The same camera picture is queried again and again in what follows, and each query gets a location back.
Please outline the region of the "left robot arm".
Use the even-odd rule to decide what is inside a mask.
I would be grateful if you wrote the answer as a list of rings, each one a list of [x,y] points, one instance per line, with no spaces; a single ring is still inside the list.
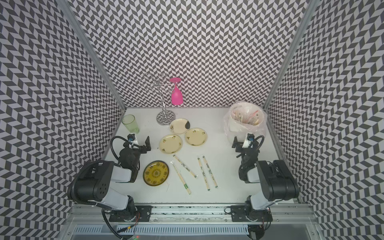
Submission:
[[[69,200],[102,208],[111,214],[110,222],[148,222],[152,206],[137,207],[132,196],[119,193],[110,184],[133,184],[141,168],[141,155],[151,149],[150,138],[140,146],[135,134],[113,137],[110,151],[116,160],[86,162],[68,187]]]

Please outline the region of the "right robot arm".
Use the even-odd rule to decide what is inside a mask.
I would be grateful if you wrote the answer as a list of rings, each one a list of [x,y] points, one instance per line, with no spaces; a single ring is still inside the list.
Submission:
[[[247,134],[244,141],[234,137],[232,148],[241,158],[238,175],[246,184],[259,184],[261,191],[248,196],[243,206],[231,206],[233,222],[273,221],[270,207],[280,201],[288,201],[299,196],[299,186],[283,160],[259,160],[264,136]]]

